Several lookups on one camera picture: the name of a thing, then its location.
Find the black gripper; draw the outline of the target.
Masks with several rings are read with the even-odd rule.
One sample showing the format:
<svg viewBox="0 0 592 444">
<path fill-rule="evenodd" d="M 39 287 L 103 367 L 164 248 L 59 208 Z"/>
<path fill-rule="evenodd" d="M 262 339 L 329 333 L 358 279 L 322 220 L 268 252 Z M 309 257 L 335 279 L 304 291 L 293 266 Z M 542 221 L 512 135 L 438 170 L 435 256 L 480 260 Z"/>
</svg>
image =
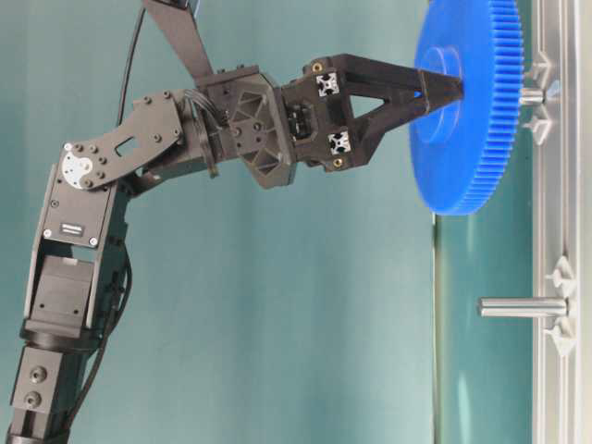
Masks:
<svg viewBox="0 0 592 444">
<path fill-rule="evenodd" d="M 384 103 L 354 117 L 343 85 Z M 388 131 L 462 98 L 458 77 L 349 54 L 339 71 L 313 62 L 284 86 L 258 67 L 219 71 L 193 91 L 198 159 L 211 175 L 239 159 L 263 188 L 287 186 L 300 163 L 327 172 L 365 166 Z"/>
</svg>

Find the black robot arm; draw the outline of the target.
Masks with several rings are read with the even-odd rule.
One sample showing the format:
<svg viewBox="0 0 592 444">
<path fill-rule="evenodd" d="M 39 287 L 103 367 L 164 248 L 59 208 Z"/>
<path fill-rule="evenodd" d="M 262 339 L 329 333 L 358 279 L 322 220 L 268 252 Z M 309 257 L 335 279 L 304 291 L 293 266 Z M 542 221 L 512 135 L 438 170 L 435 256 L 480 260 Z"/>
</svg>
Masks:
<svg viewBox="0 0 592 444">
<path fill-rule="evenodd" d="M 279 86 L 258 67 L 203 74 L 138 100 L 113 131 L 69 142 L 52 167 L 35 243 L 10 443 L 64 443 L 132 282 L 130 200 L 238 159 L 266 189 L 305 163 L 366 165 L 384 135 L 463 97 L 462 81 L 355 55 L 316 59 Z"/>
</svg>

